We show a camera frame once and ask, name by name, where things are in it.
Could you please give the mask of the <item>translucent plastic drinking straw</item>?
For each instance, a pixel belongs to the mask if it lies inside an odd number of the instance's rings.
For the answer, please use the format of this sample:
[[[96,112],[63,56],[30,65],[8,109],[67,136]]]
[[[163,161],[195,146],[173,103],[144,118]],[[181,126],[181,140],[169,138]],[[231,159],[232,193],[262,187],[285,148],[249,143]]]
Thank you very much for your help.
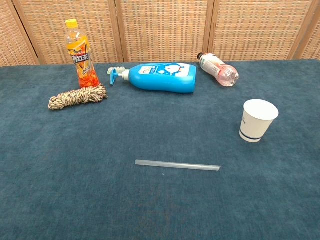
[[[216,172],[218,172],[221,168],[221,166],[218,166],[218,165],[189,164],[189,163],[164,162],[164,161],[152,161],[152,160],[140,160],[140,159],[136,159],[135,164],[139,166],[149,166],[149,167],[203,170],[203,171],[216,171]]]

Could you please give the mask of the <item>white paper cup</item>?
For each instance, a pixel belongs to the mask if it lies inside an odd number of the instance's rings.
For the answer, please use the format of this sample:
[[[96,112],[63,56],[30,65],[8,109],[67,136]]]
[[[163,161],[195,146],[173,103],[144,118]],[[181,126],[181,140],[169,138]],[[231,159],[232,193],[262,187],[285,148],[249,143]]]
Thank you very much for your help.
[[[240,137],[249,143],[259,142],[278,116],[279,110],[272,103],[262,99],[247,100],[243,104]]]

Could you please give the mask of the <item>blue pump soap bottle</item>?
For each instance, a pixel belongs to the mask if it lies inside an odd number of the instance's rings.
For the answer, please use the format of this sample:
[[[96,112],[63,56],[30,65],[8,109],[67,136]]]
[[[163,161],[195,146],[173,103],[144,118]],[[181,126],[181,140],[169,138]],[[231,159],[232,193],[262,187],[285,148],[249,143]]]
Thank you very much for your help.
[[[111,85],[122,78],[142,90],[191,94],[196,87],[197,67],[176,62],[146,63],[130,69],[110,67],[107,74]]]

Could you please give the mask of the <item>blue carpet table cover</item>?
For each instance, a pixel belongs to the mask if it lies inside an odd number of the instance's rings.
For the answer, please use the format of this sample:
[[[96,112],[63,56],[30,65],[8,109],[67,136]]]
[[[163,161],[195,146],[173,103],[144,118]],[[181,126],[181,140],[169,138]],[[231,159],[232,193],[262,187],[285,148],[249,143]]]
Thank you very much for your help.
[[[233,65],[234,87],[201,69],[193,94],[118,79],[54,111],[73,65],[0,67],[0,240],[320,240],[320,61]],[[279,111],[255,143],[252,99]]]

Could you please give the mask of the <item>pink drink plastic bottle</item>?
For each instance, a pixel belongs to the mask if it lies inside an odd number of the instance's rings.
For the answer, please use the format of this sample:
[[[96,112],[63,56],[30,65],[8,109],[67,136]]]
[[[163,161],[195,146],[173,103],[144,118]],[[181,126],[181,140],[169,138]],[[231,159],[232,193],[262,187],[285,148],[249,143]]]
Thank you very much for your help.
[[[238,71],[231,65],[224,63],[212,53],[197,55],[202,70],[213,76],[224,87],[232,87],[239,79]]]

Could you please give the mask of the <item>woven rattan folding screen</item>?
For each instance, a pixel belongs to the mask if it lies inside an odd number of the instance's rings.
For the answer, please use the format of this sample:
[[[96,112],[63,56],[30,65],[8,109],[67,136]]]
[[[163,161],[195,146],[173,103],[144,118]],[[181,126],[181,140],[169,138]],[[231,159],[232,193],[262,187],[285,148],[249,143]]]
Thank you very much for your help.
[[[0,0],[0,67],[70,64],[68,19],[95,63],[320,60],[320,0]]]

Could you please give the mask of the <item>orange iced tea bottle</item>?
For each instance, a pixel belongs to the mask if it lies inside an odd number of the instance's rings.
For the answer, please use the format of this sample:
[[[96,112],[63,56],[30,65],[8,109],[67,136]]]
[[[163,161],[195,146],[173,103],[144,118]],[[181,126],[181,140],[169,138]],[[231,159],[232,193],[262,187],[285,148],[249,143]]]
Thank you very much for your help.
[[[67,19],[66,49],[76,69],[80,88],[96,87],[100,84],[92,57],[88,36],[79,29],[76,19]]]

